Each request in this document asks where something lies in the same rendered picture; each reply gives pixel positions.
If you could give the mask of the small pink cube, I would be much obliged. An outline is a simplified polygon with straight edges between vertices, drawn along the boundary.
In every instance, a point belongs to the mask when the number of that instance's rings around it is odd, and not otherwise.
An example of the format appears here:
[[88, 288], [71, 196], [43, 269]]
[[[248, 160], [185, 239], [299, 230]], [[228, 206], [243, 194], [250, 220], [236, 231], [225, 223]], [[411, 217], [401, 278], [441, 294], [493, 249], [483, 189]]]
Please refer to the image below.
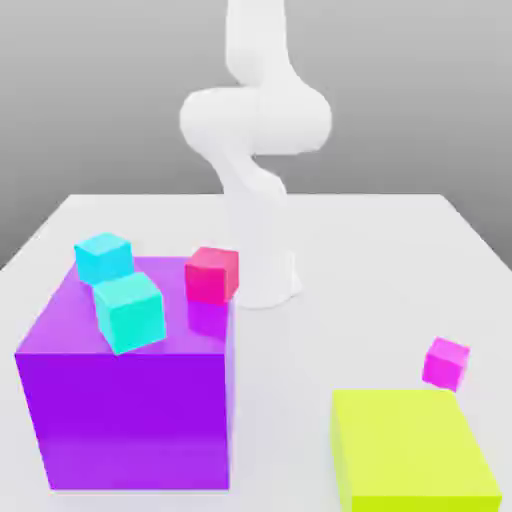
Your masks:
[[188, 300], [228, 303], [239, 286], [238, 252], [200, 247], [185, 262], [185, 285]]

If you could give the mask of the small turquoise cube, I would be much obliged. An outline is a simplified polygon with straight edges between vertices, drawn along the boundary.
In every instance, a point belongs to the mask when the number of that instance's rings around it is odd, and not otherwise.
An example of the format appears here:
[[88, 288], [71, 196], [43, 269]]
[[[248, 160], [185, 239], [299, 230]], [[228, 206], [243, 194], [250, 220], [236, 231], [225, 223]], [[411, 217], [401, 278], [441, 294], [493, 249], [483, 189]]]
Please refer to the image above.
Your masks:
[[142, 272], [93, 287], [100, 332], [116, 355], [166, 338], [163, 295]]

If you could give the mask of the small cyan cube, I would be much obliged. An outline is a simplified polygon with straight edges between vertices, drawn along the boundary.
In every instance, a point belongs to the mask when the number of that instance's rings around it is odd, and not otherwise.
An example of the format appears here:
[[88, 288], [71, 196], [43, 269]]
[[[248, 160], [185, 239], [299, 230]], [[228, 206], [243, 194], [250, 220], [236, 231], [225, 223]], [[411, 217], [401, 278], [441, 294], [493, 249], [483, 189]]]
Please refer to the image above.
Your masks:
[[74, 245], [82, 282], [94, 286], [134, 272], [132, 245], [112, 233], [101, 233]]

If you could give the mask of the small magenta cube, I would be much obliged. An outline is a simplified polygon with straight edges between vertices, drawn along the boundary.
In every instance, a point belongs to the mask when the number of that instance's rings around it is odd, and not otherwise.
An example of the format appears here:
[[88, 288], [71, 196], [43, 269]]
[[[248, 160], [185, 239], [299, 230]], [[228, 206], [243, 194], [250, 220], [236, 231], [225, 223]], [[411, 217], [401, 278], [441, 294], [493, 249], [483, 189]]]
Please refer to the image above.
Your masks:
[[469, 355], [468, 346], [436, 337], [425, 356], [422, 380], [456, 392], [464, 377]]

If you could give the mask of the large purple box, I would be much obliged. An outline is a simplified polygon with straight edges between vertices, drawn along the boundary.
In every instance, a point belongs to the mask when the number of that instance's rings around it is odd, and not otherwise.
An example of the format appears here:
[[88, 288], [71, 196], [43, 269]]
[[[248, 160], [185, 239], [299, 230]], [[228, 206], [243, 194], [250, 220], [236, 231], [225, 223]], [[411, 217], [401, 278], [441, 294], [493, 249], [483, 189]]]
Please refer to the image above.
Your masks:
[[167, 336], [117, 355], [91, 289], [70, 270], [15, 353], [56, 490], [222, 490], [230, 485], [234, 307], [190, 302], [181, 257], [139, 257]]

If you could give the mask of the large yellow box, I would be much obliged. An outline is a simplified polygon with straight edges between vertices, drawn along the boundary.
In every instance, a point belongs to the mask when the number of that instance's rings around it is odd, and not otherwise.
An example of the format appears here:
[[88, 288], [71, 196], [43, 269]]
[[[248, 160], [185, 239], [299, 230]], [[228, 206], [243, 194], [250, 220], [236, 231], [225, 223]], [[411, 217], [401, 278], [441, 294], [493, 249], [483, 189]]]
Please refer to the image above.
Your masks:
[[336, 390], [330, 439], [341, 512], [499, 512], [501, 490], [449, 391]]

